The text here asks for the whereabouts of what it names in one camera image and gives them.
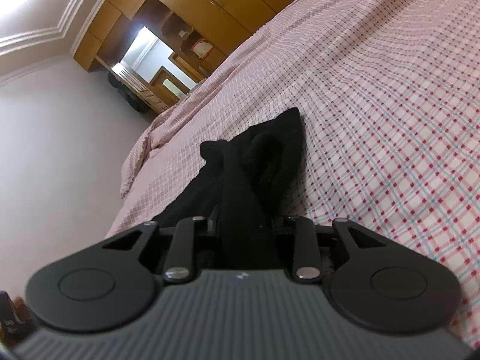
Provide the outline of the wooden door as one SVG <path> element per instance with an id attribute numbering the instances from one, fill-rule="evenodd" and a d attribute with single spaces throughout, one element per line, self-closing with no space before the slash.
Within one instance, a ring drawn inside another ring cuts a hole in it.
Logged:
<path id="1" fill-rule="evenodd" d="M 184 98 L 191 90 L 165 67 L 161 67 L 150 82 L 154 93 L 169 107 Z"/>

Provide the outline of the black small garment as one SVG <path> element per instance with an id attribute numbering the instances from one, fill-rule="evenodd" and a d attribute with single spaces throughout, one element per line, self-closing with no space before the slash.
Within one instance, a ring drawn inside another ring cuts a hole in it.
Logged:
<path id="1" fill-rule="evenodd" d="M 162 228 L 219 208 L 216 232 L 194 243 L 195 272 L 202 269 L 278 269 L 293 254 L 294 234 L 281 224 L 289 188 L 299 173 L 304 128 L 290 108 L 229 141 L 205 141 L 205 164 L 180 195 L 154 219 Z"/>

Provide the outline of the pink item on shelf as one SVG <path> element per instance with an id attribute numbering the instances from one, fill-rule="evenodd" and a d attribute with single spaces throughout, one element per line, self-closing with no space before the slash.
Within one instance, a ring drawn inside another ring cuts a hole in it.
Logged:
<path id="1" fill-rule="evenodd" d="M 214 46 L 207 40 L 200 38 L 191 47 L 192 52 L 200 59 L 205 59 L 212 52 Z"/>

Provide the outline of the wooden wardrobe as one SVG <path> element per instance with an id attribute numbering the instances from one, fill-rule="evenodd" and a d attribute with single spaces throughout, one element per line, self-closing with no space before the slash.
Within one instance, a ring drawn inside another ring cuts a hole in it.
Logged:
<path id="1" fill-rule="evenodd" d="M 199 82 L 293 1 L 105 0 L 73 57 L 86 71 L 107 69 L 152 111 L 161 113 L 170 106 L 154 93 L 150 82 L 164 66 L 156 67 L 150 78 L 140 73 L 141 64 L 160 61 L 153 55 L 160 43 L 171 49 L 168 62 Z M 205 59 L 191 50 L 200 38 L 214 46 Z"/>

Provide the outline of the pink checked bed sheet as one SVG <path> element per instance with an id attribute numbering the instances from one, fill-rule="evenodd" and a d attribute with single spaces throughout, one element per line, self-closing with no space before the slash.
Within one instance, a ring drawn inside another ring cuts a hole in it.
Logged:
<path id="1" fill-rule="evenodd" d="M 286 204 L 347 217 L 448 267 L 451 329 L 479 346 L 479 0 L 295 0 L 140 136 L 110 233 L 160 213 L 201 142 L 297 107 L 306 164 Z"/>

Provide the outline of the dark clothes hanging by door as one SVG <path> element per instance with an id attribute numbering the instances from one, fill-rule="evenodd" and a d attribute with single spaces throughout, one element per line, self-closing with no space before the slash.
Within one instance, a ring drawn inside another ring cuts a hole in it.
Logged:
<path id="1" fill-rule="evenodd" d="M 109 84 L 116 89 L 120 96 L 122 96 L 135 111 L 140 114 L 145 114 L 150 110 L 149 106 L 146 105 L 139 96 L 134 94 L 126 85 L 122 84 L 111 72 L 108 73 L 107 79 Z"/>

